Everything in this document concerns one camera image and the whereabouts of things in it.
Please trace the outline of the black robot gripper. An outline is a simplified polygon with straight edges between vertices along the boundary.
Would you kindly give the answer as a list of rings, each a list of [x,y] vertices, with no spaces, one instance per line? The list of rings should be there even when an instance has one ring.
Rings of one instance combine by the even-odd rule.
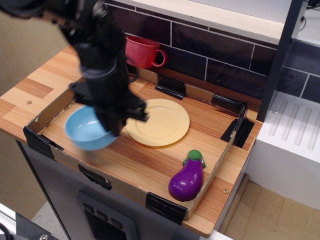
[[[77,102],[94,108],[106,132],[118,137],[128,118],[147,121],[146,103],[129,90],[125,63],[114,62],[109,69],[80,69],[84,79],[70,84],[69,89]]]

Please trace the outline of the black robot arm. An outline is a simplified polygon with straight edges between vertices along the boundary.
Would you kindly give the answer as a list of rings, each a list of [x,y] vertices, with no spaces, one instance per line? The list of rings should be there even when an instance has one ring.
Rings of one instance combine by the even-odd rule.
[[[21,19],[38,18],[59,26],[76,50],[83,80],[69,89],[93,107],[103,128],[118,136],[133,118],[147,120],[146,104],[130,89],[124,32],[103,0],[3,0],[0,9]]]

